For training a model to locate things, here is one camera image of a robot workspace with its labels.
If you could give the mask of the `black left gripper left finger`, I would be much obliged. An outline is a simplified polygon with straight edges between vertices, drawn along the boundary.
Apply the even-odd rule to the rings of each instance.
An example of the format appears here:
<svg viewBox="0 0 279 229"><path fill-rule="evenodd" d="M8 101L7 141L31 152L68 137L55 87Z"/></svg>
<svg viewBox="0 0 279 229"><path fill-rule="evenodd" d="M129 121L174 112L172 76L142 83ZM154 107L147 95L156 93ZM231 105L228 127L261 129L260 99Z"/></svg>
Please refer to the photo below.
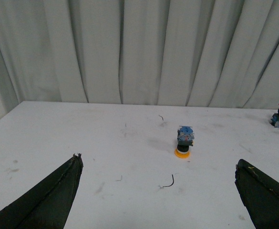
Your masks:
<svg viewBox="0 0 279 229"><path fill-rule="evenodd" d="M0 229L64 228L83 170L81 154L50 173L0 211Z"/></svg>

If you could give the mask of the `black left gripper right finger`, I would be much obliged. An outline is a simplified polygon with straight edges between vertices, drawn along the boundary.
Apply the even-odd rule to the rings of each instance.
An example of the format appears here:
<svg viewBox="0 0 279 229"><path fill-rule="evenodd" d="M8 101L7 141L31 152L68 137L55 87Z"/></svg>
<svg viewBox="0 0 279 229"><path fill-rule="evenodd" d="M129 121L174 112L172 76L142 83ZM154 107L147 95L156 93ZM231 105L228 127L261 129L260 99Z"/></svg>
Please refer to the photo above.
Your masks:
<svg viewBox="0 0 279 229"><path fill-rule="evenodd" d="M279 182L240 159L235 185L255 228L279 229Z"/></svg>

